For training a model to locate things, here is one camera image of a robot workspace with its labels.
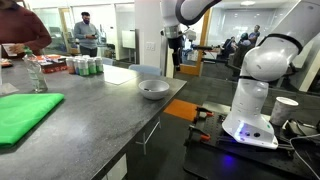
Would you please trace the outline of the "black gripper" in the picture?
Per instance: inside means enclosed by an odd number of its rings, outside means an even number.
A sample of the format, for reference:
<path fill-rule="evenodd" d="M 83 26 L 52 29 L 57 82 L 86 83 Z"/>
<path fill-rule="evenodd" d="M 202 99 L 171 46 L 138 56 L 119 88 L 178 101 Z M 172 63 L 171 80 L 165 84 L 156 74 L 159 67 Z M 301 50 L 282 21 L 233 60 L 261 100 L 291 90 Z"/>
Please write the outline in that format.
<path fill-rule="evenodd" d="M 180 70 L 181 60 L 181 49 L 183 48 L 183 37 L 179 36 L 177 38 L 169 39 L 169 48 L 173 50 L 172 58 L 173 64 L 177 71 Z"/>

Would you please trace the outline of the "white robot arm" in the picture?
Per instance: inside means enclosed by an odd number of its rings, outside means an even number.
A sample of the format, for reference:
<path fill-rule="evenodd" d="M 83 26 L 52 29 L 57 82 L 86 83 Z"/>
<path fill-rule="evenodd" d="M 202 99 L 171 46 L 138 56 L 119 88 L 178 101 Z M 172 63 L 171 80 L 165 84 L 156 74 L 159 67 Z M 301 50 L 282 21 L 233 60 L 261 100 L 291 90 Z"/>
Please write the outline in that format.
<path fill-rule="evenodd" d="M 169 48 L 181 47 L 181 25 L 193 25 L 222 0 L 160 0 Z M 276 27 L 244 56 L 223 130 L 239 143 L 276 149 L 272 124 L 261 115 L 269 83 L 282 77 L 303 47 L 320 32 L 320 0 L 298 0 Z"/>

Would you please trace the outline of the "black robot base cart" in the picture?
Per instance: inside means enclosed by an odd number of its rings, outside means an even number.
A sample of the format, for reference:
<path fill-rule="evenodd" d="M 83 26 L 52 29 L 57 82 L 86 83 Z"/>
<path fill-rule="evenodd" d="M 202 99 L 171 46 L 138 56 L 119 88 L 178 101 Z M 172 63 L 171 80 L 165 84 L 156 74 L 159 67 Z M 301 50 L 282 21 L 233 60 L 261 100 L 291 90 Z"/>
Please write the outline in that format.
<path fill-rule="evenodd" d="M 275 169 L 306 180 L 319 180 L 319 138 L 295 137 L 288 139 L 280 130 L 277 138 L 280 144 L 275 150 L 250 146 L 236 142 L 222 129 L 226 115 L 214 112 L 212 117 L 200 118 L 191 125 L 211 136 L 209 141 L 200 141 L 194 134 L 189 144 L 184 143 L 186 154 L 183 169 L 200 179 L 213 178 L 216 161 L 222 167 L 236 165 L 239 160 Z"/>

